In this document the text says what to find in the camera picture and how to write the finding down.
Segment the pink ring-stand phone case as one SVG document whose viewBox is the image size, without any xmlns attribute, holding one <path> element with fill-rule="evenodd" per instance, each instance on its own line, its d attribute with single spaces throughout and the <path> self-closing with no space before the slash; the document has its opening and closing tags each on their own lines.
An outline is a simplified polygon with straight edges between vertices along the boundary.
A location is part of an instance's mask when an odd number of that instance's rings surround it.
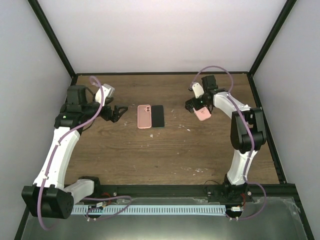
<svg viewBox="0 0 320 240">
<path fill-rule="evenodd" d="M 205 121 L 211 117 L 211 113 L 206 106 L 202 107 L 199 110 L 194 110 L 194 114 L 199 121 Z"/>
</svg>

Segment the plain pink phone case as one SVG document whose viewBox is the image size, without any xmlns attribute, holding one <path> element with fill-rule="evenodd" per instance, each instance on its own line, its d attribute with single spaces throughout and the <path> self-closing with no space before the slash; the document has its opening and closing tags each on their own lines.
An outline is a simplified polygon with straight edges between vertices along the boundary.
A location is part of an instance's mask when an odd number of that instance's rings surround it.
<svg viewBox="0 0 320 240">
<path fill-rule="evenodd" d="M 149 129 L 152 127 L 151 106 L 149 104 L 137 106 L 137 127 Z"/>
</svg>

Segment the black screen smartphone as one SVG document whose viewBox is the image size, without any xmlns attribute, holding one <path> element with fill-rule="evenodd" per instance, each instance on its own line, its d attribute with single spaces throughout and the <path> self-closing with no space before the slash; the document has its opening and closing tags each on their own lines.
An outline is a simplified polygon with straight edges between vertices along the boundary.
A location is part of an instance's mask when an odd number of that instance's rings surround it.
<svg viewBox="0 0 320 240">
<path fill-rule="evenodd" d="M 151 107 L 151 125 L 153 128 L 164 128 L 164 107 L 162 105 L 153 105 Z"/>
</svg>

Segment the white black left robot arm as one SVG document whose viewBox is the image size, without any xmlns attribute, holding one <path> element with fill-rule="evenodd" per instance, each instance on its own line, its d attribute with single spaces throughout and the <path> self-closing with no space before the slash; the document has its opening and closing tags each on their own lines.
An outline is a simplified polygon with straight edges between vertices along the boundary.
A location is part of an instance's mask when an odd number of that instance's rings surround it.
<svg viewBox="0 0 320 240">
<path fill-rule="evenodd" d="M 55 118 L 53 140 L 43 167 L 31 186 L 24 186 L 22 198 L 34 217 L 67 219 L 74 204 L 87 198 L 97 202 L 102 196 L 98 177 L 82 176 L 65 186 L 66 171 L 72 152 L 85 126 L 95 118 L 117 122 L 127 111 L 126 106 L 110 107 L 115 89 L 103 84 L 87 101 L 89 88 L 72 85 L 67 89 L 66 102 Z"/>
</svg>

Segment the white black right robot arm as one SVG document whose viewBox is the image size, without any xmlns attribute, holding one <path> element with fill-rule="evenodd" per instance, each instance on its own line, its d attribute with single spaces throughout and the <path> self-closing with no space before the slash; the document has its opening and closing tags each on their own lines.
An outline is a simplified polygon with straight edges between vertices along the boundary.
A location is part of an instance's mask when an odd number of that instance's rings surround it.
<svg viewBox="0 0 320 240">
<path fill-rule="evenodd" d="M 241 103 L 229 91 L 219 88 L 214 75 L 204 76 L 201 80 L 201 83 L 191 83 L 189 90 L 194 96 L 185 102 L 185 109 L 200 121 L 209 119 L 214 109 L 230 118 L 230 142 L 234 154 L 224 178 L 222 195 L 232 202 L 245 192 L 252 161 L 267 141 L 263 111 Z"/>
</svg>

